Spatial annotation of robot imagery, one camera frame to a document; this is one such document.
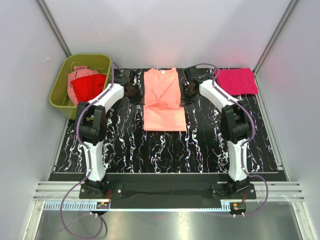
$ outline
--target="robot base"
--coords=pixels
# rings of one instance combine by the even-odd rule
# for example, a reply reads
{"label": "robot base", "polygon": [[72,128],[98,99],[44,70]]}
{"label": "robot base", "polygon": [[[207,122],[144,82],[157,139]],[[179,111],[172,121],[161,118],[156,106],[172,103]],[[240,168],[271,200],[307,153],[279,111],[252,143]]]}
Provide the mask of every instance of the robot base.
{"label": "robot base", "polygon": [[243,200],[257,199],[255,186],[249,184],[247,187],[238,191],[230,190],[230,182],[227,183],[213,183],[211,184],[212,199],[214,200]]}
{"label": "robot base", "polygon": [[107,175],[101,181],[87,179],[81,184],[80,199],[108,199],[108,191],[111,190],[112,199],[121,199],[123,194],[123,184],[112,184],[107,182]]}

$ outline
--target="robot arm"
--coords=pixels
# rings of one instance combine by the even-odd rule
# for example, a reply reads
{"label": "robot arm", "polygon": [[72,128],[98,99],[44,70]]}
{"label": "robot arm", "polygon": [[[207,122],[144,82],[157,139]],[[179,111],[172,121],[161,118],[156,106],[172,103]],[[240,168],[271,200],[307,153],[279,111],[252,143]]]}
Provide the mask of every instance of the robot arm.
{"label": "robot arm", "polygon": [[239,103],[249,108],[247,102],[230,96],[217,84],[213,85],[211,74],[202,74],[196,66],[188,67],[184,71],[188,85],[184,87],[182,99],[186,103],[192,103],[192,98],[201,94],[212,102],[221,112],[220,131],[222,138],[227,141],[229,149],[229,171],[231,178],[229,186],[231,192],[237,192],[249,186],[250,181],[247,172],[247,146],[244,142],[251,135],[251,126],[248,116],[235,104]]}
{"label": "robot arm", "polygon": [[[206,80],[203,83],[201,83],[199,85],[199,93],[202,96],[206,97],[210,102],[212,102],[218,108],[220,113],[222,112],[224,107],[234,105],[234,103],[232,103],[230,100],[238,102],[236,98],[230,96],[217,84],[213,87],[212,80]],[[245,140],[246,139],[241,139],[238,140],[236,143],[230,140],[227,141],[230,161],[228,174],[230,178],[235,182],[242,181],[247,178],[247,175],[245,174],[241,166],[241,146]],[[244,146],[242,146],[243,159],[245,160],[247,159],[247,146],[247,143]],[[244,161],[244,168],[247,171],[247,161]]]}
{"label": "robot arm", "polygon": [[[79,136],[88,148],[83,147],[85,153],[85,162],[89,166],[91,160],[91,169],[86,170],[86,174],[90,172],[88,179],[85,181],[85,188],[94,190],[97,194],[105,194],[106,171],[103,166],[102,142],[107,134],[107,111],[124,96],[127,96],[129,102],[138,104],[142,101],[142,95],[137,85],[133,85],[136,73],[130,69],[124,69],[122,75],[114,80],[112,88],[107,94],[107,89],[100,93],[96,98],[89,102],[80,102],[76,109],[76,124],[79,124]],[[92,102],[95,102],[85,113],[83,119],[80,119],[82,111]]]}

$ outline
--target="folded pink shirt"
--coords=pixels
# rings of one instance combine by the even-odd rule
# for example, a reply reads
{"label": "folded pink shirt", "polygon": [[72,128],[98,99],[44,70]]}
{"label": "folded pink shirt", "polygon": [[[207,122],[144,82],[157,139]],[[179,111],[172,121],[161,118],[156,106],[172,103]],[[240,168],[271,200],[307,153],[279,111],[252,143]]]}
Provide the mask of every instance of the folded pink shirt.
{"label": "folded pink shirt", "polygon": [[75,94],[74,86],[71,84],[71,82],[78,78],[99,74],[99,72],[97,70],[88,69],[87,66],[75,66],[73,69],[74,71],[69,73],[68,75],[68,86],[66,88],[66,91],[73,105],[77,106],[79,101]]}
{"label": "folded pink shirt", "polygon": [[176,68],[144,73],[143,118],[146,131],[187,131]]}

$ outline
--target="salmon t-shirt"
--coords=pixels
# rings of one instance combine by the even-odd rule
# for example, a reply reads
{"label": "salmon t-shirt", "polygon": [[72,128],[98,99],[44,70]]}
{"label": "salmon t-shirt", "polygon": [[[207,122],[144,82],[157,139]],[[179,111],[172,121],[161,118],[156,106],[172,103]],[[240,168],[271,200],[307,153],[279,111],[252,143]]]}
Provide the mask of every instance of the salmon t-shirt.
{"label": "salmon t-shirt", "polygon": [[176,68],[144,73],[143,118],[146,131],[187,131]]}

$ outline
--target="red cloth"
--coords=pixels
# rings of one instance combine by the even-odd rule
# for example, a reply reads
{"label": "red cloth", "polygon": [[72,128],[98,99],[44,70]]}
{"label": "red cloth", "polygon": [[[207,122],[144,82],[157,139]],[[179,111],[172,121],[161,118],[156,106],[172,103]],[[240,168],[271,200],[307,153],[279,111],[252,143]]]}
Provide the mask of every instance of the red cloth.
{"label": "red cloth", "polygon": [[221,69],[217,81],[219,86],[232,96],[258,94],[255,76],[250,68]]}
{"label": "red cloth", "polygon": [[103,90],[107,75],[94,74],[73,80],[73,90],[78,102],[88,102],[98,96]]}
{"label": "red cloth", "polygon": [[70,101],[73,103],[73,105],[77,106],[79,101],[75,94],[74,86],[71,84],[71,82],[77,78],[99,74],[99,72],[97,70],[88,69],[87,66],[74,66],[73,69],[74,71],[68,75],[68,85],[66,90]]}

